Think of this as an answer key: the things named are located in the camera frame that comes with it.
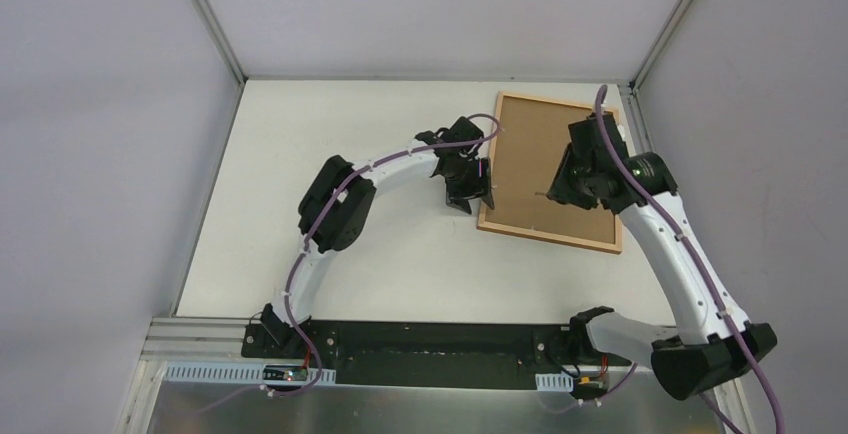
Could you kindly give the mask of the brown wooden photo frame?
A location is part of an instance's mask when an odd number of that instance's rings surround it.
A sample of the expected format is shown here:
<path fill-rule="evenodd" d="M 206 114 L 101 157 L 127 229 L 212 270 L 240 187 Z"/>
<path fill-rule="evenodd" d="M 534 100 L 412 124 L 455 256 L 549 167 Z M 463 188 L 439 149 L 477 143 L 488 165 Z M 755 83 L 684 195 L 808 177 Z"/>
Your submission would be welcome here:
<path fill-rule="evenodd" d="M 560 205 L 534 195 L 550 187 L 570 141 L 569 125 L 592 112 L 586 103 L 498 93 L 495 116 L 501 131 L 490 142 L 488 153 L 495 209 L 480 207 L 478 229 L 610 254 L 622 252 L 622 223 L 610 211 Z"/>

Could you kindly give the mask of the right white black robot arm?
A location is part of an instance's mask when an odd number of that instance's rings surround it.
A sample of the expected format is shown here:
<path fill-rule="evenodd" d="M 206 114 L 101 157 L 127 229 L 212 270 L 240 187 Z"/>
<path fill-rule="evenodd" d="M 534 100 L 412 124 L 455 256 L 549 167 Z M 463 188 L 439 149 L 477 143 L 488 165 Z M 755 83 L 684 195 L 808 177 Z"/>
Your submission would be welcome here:
<path fill-rule="evenodd" d="M 569 321 L 572 358 L 590 364 L 607 354 L 648 367 L 677 400 L 750 372 L 777 336 L 769 324 L 752 322 L 718 278 L 663 159 L 628 155 L 610 114 L 572 123 L 569 134 L 547 198 L 617 216 L 646 256 L 674 319 L 662 327 L 605 306 L 580 312 Z"/>

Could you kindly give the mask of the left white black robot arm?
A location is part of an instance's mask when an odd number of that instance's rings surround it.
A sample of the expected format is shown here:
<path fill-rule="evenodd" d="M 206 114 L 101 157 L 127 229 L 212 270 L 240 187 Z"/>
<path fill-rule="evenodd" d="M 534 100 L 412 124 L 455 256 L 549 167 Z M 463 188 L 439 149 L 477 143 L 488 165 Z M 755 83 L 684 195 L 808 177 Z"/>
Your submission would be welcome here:
<path fill-rule="evenodd" d="M 259 317 L 266 343 L 279 357 L 293 358 L 303 350 L 302 325 L 312 315 L 317 290 L 333 259 L 363 233 L 379 195 L 440 177 L 448 207 L 469 214 L 474 200 L 494 206 L 491 161 L 479 151 L 501 126 L 494 120 L 491 132 L 484 133 L 478 118 L 461 116 L 450 127 L 420 132 L 381 157 L 351 162 L 335 155 L 325 161 L 298 205 L 297 256 Z"/>

